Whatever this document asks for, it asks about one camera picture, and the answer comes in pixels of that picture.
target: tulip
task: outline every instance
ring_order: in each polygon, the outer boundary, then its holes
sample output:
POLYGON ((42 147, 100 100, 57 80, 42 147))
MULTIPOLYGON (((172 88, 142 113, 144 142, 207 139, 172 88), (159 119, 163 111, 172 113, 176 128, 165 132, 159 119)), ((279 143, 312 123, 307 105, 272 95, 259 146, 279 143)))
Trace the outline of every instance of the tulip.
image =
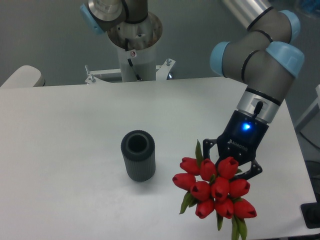
POLYGON ((196 177, 190 173, 178 173, 174 175, 172 181, 177 187, 190 191, 191 186, 196 182, 196 177))
POLYGON ((232 179, 237 173, 239 163, 232 156, 218 164, 218 174, 225 179, 232 179))
POLYGON ((234 204, 227 197, 224 201, 215 202, 215 210, 220 216, 231 219, 234 214, 234 204))
POLYGON ((245 199, 234 203, 234 215, 240 219, 249 219, 257 216, 256 209, 245 199))
POLYGON ((211 186, 211 195, 217 201, 223 202, 229 193, 229 181, 223 177, 218 177, 211 186))
POLYGON ((215 210, 215 203, 212 199, 209 198, 208 200, 199 202, 196 205, 195 215, 197 215, 201 219, 204 219, 214 210, 215 210))
POLYGON ((230 197, 239 198, 246 195, 249 192, 250 183, 244 179, 237 179, 230 182, 230 197))
POLYGON ((192 174, 195 176, 200 175, 200 168, 197 165, 197 159, 191 157, 182 158, 182 162, 180 163, 180 168, 185 170, 188 174, 192 174))
POLYGON ((200 201, 206 201, 210 197, 211 188, 206 181, 197 181, 191 186, 191 194, 200 201))
POLYGON ((201 162, 200 176, 205 181, 210 181, 212 175, 217 176, 217 170, 215 164, 209 159, 205 159, 201 162))

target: robot mount column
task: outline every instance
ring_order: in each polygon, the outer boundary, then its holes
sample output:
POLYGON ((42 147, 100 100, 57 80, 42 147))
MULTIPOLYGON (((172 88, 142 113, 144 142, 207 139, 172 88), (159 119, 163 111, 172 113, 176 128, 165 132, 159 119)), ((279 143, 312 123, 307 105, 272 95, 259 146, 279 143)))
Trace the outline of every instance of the robot mount column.
POLYGON ((123 82, 156 80, 156 45, 162 24, 147 0, 89 0, 80 7, 96 34, 107 32, 118 53, 123 82))

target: black cable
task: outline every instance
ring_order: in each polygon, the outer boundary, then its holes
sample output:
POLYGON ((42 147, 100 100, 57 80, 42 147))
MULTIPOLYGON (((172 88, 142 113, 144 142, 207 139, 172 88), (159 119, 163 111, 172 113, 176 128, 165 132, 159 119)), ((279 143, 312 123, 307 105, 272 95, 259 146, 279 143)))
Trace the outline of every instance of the black cable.
POLYGON ((315 145, 312 141, 310 141, 302 132, 299 132, 301 137, 303 137, 308 143, 310 143, 313 147, 320 150, 320 146, 315 145))
POLYGON ((123 8, 125 10, 125 19, 129 18, 129 8, 125 0, 121 0, 123 8))
MULTIPOLYGON (((129 39, 128 39, 128 38, 125 38, 124 40, 125 40, 124 49, 125 49, 125 51, 127 52, 127 51, 129 51, 129 39)), ((142 78, 141 78, 141 77, 139 76, 139 74, 136 72, 136 70, 135 70, 135 68, 134 68, 134 64, 132 63, 132 61, 131 61, 130 58, 128 59, 128 63, 129 63, 129 65, 130 65, 131 69, 133 70, 133 73, 134 73, 137 81, 138 81, 138 82, 142 81, 142 78)))

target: bouquet of tulips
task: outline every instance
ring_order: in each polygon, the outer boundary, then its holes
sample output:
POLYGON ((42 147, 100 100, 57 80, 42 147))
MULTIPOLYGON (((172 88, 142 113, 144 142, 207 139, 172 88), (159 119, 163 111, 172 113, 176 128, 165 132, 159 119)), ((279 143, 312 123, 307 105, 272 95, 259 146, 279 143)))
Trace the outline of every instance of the bouquet of tulips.
POLYGON ((184 157, 180 167, 186 173, 176 174, 173 183, 186 190, 180 214, 183 214, 187 207, 196 205, 195 214, 204 219, 214 210, 216 211, 217 228, 220 231, 223 219, 231 219, 231 239, 242 240, 247 238, 248 230, 245 219, 257 216, 255 208, 245 199, 243 195, 250 189, 250 183, 245 179, 235 179, 234 176, 240 173, 239 163, 233 157, 222 160, 217 168, 209 159, 204 159, 199 141, 195 148, 196 158, 184 157))

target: blue joint cover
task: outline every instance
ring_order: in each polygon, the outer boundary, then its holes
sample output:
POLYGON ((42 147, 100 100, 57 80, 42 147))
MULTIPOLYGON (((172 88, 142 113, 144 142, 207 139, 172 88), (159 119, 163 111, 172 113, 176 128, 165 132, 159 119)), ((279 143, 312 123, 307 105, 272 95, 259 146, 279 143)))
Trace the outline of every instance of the blue joint cover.
POLYGON ((266 48, 266 52, 277 60, 295 78, 298 77, 305 61, 305 55, 302 51, 288 43, 273 41, 266 48))
POLYGON ((300 33, 301 24, 300 24, 299 18, 293 12, 288 11, 288 10, 280 11, 280 13, 285 14, 290 21, 290 24, 291 24, 290 43, 292 43, 298 37, 298 35, 300 33))
POLYGON ((86 24, 94 31, 95 34, 100 35, 105 33, 84 4, 80 6, 80 11, 86 24))
POLYGON ((210 67, 219 76, 223 76, 224 72, 222 70, 222 59, 224 56, 225 49, 229 44, 229 41, 222 41, 218 43, 211 52, 210 55, 210 67))

